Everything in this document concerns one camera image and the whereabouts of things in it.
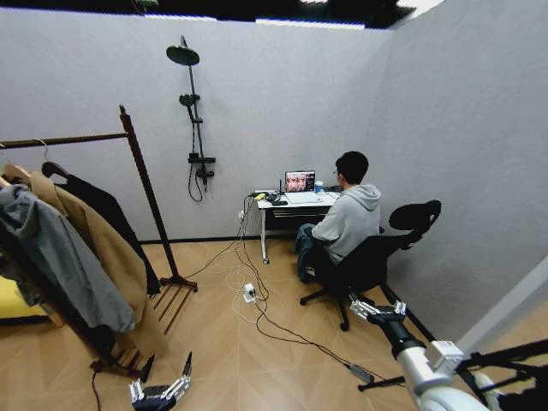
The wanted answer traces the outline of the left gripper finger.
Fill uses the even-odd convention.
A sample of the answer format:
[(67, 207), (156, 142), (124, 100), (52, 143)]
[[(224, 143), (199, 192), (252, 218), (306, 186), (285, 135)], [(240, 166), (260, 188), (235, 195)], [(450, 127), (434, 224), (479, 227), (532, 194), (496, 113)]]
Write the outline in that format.
[(129, 384), (129, 398), (131, 403), (142, 402), (146, 398), (144, 383), (148, 380), (152, 370), (155, 355), (152, 355), (141, 368), (139, 377)]
[(185, 361), (182, 375), (174, 381), (162, 394), (162, 398), (182, 398), (191, 386), (192, 356), (190, 352)]

